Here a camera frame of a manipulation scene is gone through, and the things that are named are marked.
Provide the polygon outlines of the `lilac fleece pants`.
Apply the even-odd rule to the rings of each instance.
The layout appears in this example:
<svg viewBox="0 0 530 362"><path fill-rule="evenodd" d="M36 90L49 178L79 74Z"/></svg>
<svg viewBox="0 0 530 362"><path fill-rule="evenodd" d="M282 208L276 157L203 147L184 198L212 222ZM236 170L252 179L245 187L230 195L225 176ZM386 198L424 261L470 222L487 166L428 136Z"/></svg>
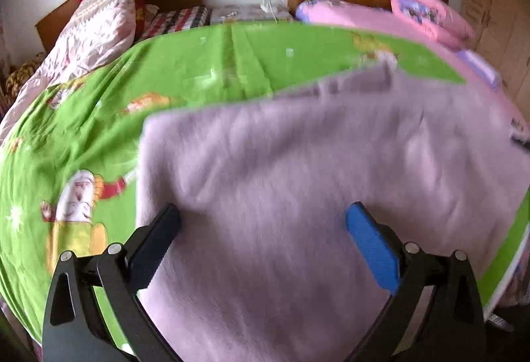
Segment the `lilac fleece pants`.
<svg viewBox="0 0 530 362"><path fill-rule="evenodd" d="M472 87L387 65L144 123L136 221L183 230L145 311L187 361L342 361L388 295L348 233L361 202L403 241L482 274L529 187L529 155Z"/></svg>

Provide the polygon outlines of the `green cartoon bed sheet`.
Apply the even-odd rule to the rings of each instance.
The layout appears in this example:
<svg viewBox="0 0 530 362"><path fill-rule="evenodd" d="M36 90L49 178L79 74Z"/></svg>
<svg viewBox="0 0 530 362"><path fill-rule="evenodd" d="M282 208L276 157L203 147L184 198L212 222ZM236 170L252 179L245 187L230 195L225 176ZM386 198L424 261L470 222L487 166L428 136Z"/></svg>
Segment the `green cartoon bed sheet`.
<svg viewBox="0 0 530 362"><path fill-rule="evenodd" d="M86 256L138 228L136 165L145 120L161 111L269 99L325 77L387 65L409 77L472 87L421 43L301 23L240 23L161 35L113 62L47 87L1 147L1 294L41 340L47 293L64 251ZM491 265L474 272L482 306L516 300L529 238L529 187Z"/></svg>

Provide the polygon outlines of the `nightstand with patterned cover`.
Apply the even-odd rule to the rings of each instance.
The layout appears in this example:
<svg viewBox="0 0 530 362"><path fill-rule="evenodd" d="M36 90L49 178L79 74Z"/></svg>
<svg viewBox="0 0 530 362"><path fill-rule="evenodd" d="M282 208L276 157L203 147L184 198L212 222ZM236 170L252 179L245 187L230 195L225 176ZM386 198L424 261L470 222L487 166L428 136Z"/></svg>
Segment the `nightstand with patterned cover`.
<svg viewBox="0 0 530 362"><path fill-rule="evenodd" d="M293 21L288 10L273 4L244 4L214 7L210 15L211 25L236 22Z"/></svg>

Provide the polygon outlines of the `wooden wardrobe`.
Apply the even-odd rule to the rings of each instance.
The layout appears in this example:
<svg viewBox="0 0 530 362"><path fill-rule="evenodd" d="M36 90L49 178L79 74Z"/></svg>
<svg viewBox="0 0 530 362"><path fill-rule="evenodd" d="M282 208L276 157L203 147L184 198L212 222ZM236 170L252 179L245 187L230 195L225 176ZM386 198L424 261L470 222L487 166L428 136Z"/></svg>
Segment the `wooden wardrobe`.
<svg viewBox="0 0 530 362"><path fill-rule="evenodd" d="M473 48L501 74L501 89L529 117L529 0L463 0Z"/></svg>

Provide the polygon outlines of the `pink white floral quilt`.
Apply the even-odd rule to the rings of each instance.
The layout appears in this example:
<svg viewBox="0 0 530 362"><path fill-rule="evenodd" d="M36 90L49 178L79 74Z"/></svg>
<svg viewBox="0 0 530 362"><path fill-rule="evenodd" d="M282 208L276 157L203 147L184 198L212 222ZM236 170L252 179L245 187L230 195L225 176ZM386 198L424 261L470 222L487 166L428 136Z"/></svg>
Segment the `pink white floral quilt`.
<svg viewBox="0 0 530 362"><path fill-rule="evenodd" d="M135 39L135 0L83 0L52 50L24 83L1 122L5 139L47 88L89 74L117 59Z"/></svg>

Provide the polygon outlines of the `plaid bed sheet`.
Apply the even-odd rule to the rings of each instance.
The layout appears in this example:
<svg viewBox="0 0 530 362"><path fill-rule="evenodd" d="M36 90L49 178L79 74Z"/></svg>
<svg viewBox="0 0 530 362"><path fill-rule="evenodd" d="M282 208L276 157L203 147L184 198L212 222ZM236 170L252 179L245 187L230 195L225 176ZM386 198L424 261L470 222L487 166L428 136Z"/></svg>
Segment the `plaid bed sheet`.
<svg viewBox="0 0 530 362"><path fill-rule="evenodd" d="M207 6L193 6L179 11L160 12L145 27L138 41L151 39L155 36L185 31L205 26L210 18Z"/></svg>

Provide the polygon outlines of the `pink quilt on bed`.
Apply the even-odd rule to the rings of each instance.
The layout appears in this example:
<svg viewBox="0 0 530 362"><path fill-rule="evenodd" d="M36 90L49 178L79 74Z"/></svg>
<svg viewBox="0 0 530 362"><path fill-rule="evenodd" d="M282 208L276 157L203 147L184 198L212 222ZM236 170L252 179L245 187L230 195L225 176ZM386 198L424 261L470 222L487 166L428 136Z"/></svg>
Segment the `pink quilt on bed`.
<svg viewBox="0 0 530 362"><path fill-rule="evenodd" d="M452 50L430 40L402 21L391 8L385 10L342 0L306 0L296 8L295 17L307 24L372 31L421 43L453 67L461 77L481 84L487 96L506 109L510 120L515 120L516 127L521 130L529 127L529 118L525 118L507 94L502 92L500 72L471 50L472 43L466 49Z"/></svg>

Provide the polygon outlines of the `pink rolled pillow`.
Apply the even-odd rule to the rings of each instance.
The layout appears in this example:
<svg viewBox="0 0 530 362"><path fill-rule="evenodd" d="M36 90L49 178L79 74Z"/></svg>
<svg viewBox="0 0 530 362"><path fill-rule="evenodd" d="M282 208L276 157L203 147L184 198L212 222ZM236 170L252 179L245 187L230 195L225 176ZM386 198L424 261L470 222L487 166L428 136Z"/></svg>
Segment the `pink rolled pillow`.
<svg viewBox="0 0 530 362"><path fill-rule="evenodd" d="M442 0L391 0L395 16L449 49L466 49L475 38L472 26Z"/></svg>

